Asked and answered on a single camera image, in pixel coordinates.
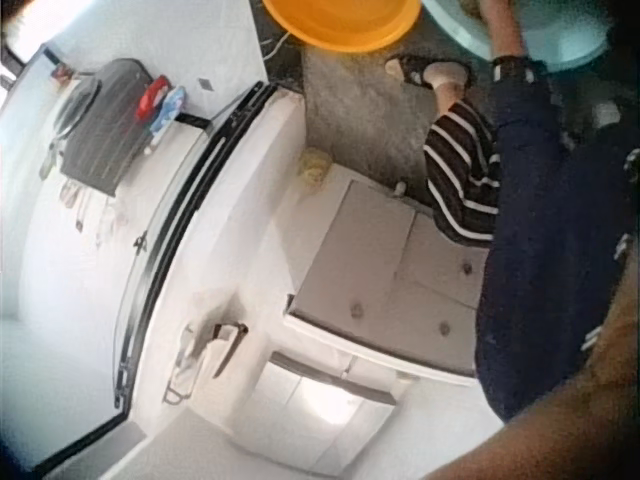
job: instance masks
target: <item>drawer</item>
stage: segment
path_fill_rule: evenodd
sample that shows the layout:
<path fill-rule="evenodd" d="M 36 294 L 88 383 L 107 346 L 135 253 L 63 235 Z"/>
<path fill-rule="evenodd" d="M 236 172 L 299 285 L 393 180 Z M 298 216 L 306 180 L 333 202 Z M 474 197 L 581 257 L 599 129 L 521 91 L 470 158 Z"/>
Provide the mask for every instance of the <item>drawer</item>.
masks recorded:
<path fill-rule="evenodd" d="M 368 322 L 363 333 L 395 357 L 473 375 L 475 310 L 419 283 L 397 280 L 384 317 Z"/>
<path fill-rule="evenodd" d="M 418 282 L 464 305 L 477 308 L 488 250 L 457 245 L 417 214 L 398 277 Z"/>
<path fill-rule="evenodd" d="M 380 317 L 414 217 L 402 202 L 351 183 L 291 311 L 357 335 L 363 323 Z"/>

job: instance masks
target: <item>foot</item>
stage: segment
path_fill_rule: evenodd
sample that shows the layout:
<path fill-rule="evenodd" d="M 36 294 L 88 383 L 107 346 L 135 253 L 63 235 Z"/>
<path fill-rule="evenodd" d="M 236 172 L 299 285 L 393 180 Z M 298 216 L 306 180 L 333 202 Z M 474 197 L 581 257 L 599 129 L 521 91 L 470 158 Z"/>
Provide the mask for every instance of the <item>foot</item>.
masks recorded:
<path fill-rule="evenodd" d="M 429 65 L 422 74 L 424 81 L 434 90 L 447 83 L 465 88 L 469 82 L 468 70 L 456 62 L 436 62 Z"/>
<path fill-rule="evenodd" d="M 411 85 L 436 89 L 446 83 L 466 88 L 470 83 L 467 66 L 447 60 L 434 60 L 417 55 L 398 55 L 387 61 L 386 72 Z"/>

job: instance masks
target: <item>cabinet handle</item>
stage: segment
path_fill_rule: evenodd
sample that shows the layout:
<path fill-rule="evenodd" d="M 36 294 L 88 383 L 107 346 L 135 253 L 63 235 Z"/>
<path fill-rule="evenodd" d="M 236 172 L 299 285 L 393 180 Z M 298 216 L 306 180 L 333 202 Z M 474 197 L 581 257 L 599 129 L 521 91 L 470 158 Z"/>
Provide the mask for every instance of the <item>cabinet handle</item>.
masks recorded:
<path fill-rule="evenodd" d="M 467 277 L 473 273 L 473 265 L 469 262 L 464 262 L 462 264 L 462 273 L 464 273 Z"/>

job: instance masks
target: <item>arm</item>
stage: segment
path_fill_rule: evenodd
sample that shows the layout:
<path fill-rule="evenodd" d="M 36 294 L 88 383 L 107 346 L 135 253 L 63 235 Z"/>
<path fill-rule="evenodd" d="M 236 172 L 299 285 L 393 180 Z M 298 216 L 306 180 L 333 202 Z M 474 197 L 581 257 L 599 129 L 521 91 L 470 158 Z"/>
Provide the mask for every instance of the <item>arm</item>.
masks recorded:
<path fill-rule="evenodd" d="M 533 226 L 565 151 L 544 68 L 527 57 L 511 0 L 481 0 L 481 7 L 495 58 L 491 97 L 502 163 L 500 236 L 501 228 L 525 232 Z"/>

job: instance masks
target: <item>light blue basin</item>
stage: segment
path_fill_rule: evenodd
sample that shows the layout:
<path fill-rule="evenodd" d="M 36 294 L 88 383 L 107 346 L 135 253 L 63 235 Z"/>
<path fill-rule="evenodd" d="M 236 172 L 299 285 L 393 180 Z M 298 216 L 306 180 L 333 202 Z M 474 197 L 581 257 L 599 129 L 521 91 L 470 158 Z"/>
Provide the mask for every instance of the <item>light blue basin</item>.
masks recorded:
<path fill-rule="evenodd" d="M 422 0 L 432 17 L 472 53 L 491 59 L 487 29 L 469 17 L 458 0 Z M 550 71 L 590 62 L 607 48 L 609 21 L 596 0 L 517 0 L 519 18 L 531 56 Z"/>

